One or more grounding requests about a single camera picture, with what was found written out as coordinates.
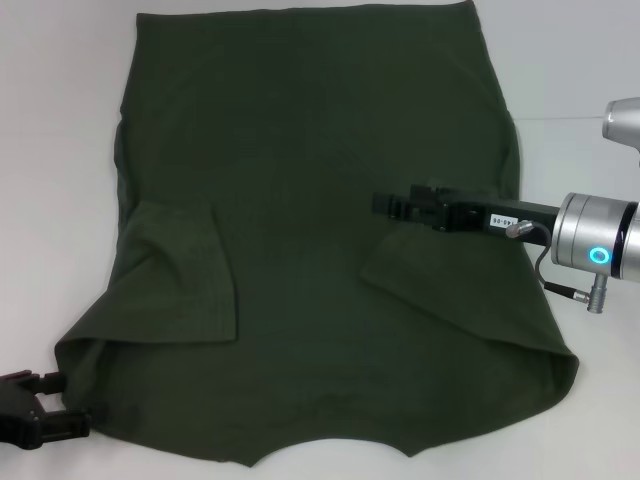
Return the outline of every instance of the cloth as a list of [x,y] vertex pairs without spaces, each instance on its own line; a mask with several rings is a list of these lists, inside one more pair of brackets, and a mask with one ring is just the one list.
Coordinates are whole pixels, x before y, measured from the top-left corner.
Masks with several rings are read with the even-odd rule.
[[371,214],[437,178],[516,198],[471,2],[139,15],[104,295],[56,346],[96,428],[253,465],[324,438],[414,455],[535,415],[567,349],[521,245]]

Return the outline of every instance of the label sticker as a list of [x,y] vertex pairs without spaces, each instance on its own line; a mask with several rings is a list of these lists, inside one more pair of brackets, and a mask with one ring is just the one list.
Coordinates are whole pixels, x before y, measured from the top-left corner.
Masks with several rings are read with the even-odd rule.
[[509,225],[514,225],[516,223],[518,223],[517,218],[492,214],[491,220],[489,221],[489,226],[497,228],[507,228]]

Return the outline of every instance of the white background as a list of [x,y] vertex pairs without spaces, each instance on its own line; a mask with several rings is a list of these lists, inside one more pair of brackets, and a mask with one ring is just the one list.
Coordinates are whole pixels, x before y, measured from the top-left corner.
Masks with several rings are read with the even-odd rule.
[[[106,286],[116,239],[112,143],[135,13],[355,4],[0,0],[0,373],[56,370],[55,341]],[[639,200],[638,152],[603,140],[596,117],[609,100],[640,96],[640,2],[476,4],[521,137],[523,198],[559,205],[577,191]],[[543,269],[555,281],[590,285],[589,275],[549,262]],[[0,478],[640,478],[639,296],[640,285],[611,281],[601,316],[550,296],[582,361],[567,399],[517,425],[411,459],[380,444],[325,440],[247,469],[92,434],[34,452],[0,444]]]

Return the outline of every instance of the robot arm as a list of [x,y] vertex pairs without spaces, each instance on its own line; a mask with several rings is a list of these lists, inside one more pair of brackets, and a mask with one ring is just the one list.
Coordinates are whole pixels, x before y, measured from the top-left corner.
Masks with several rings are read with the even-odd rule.
[[[640,151],[640,98],[609,103],[602,134]],[[374,194],[373,212],[439,232],[481,232],[545,246],[536,262],[544,288],[587,303],[592,313],[602,313],[609,277],[640,282],[637,202],[570,193],[558,209],[414,185],[409,197]],[[590,294],[542,278],[539,266],[549,250],[553,263],[596,275]]]

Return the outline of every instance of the black cable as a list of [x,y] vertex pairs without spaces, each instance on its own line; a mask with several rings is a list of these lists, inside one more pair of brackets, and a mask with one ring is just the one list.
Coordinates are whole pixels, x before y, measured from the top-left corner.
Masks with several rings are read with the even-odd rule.
[[540,254],[540,256],[538,257],[538,260],[536,260],[536,267],[535,267],[536,276],[538,277],[538,280],[540,280],[540,283],[542,283],[542,286],[545,286],[547,282],[542,276],[542,273],[540,273],[540,264],[542,263],[542,260],[544,259],[544,257],[547,256],[547,253],[549,253],[549,250],[551,249],[551,232],[549,231],[547,226],[542,223],[531,222],[531,224],[534,226],[534,228],[537,228],[538,230],[542,230],[542,233],[544,233],[544,237],[545,237],[545,247],[542,253]]
[[577,300],[576,292],[580,292],[581,294],[586,295],[585,292],[582,292],[582,291],[578,290],[577,288],[571,288],[571,287],[567,287],[566,285],[560,285],[558,283],[547,282],[544,279],[544,277],[542,276],[542,273],[540,273],[540,264],[542,263],[542,260],[547,255],[547,253],[549,253],[549,250],[551,249],[551,232],[549,231],[549,228],[547,228],[547,226],[542,224],[542,223],[531,222],[531,224],[533,225],[534,228],[542,230],[542,232],[544,233],[544,236],[545,236],[545,247],[544,247],[544,250],[542,251],[542,253],[538,257],[538,259],[536,260],[536,264],[535,264],[536,276],[538,277],[538,280],[540,280],[540,283],[542,284],[542,287],[545,290],[549,291],[549,292],[553,292],[553,293],[556,293],[556,294],[561,295],[563,297],[570,298],[571,300]]

